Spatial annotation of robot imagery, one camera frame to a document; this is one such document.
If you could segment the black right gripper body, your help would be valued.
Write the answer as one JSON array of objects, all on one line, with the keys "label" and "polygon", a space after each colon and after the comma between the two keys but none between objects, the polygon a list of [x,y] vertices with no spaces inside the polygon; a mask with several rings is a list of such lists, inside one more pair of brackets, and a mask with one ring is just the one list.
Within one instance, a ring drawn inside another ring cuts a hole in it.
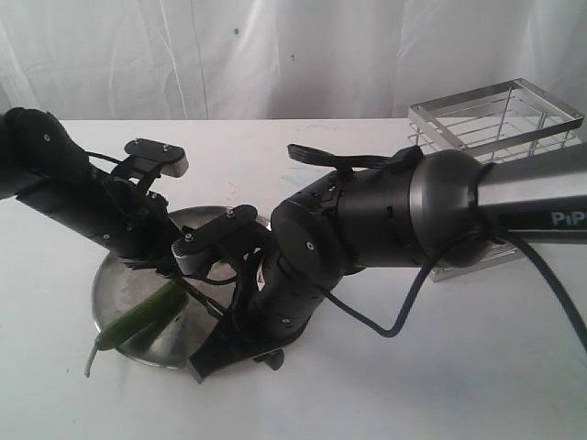
[{"label": "black right gripper body", "polygon": [[296,341],[321,304],[312,282],[280,257],[226,258],[236,272],[226,342],[235,353],[268,353]]}]

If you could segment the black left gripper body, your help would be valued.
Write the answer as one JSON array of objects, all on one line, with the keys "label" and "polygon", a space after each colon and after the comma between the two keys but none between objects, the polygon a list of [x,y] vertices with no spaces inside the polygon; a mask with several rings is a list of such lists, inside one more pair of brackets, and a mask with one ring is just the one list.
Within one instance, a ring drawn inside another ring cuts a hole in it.
[{"label": "black left gripper body", "polygon": [[141,191],[131,181],[113,178],[103,184],[113,211],[104,232],[105,247],[118,258],[173,260],[172,243],[181,235],[164,197]]}]

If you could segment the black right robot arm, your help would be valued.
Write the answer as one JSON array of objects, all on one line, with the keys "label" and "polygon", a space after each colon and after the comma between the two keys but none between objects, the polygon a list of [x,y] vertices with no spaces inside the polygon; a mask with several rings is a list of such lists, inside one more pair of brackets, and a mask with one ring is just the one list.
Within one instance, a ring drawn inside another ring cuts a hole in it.
[{"label": "black right robot arm", "polygon": [[547,282],[580,340],[586,324],[538,242],[586,240],[586,147],[483,164],[455,150],[420,148],[390,158],[338,157],[291,145],[292,159],[328,175],[282,201],[263,227],[249,205],[188,234],[183,272],[203,277],[219,260],[236,273],[228,308],[189,357],[198,381],[244,360],[278,369],[283,349],[305,330],[346,276],[367,268],[417,269],[395,318],[379,336],[402,330],[426,276],[438,266],[476,264],[494,243],[518,248]]}]

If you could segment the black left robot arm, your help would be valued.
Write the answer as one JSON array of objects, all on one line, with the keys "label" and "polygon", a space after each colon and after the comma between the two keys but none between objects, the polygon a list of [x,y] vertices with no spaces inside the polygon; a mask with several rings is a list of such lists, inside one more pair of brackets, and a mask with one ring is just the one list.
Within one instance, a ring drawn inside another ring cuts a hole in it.
[{"label": "black left robot arm", "polygon": [[172,244],[182,230],[150,186],[179,178],[183,148],[136,138],[106,172],[51,113],[16,107],[1,116],[1,197],[16,198],[96,245],[132,270],[177,272]]}]

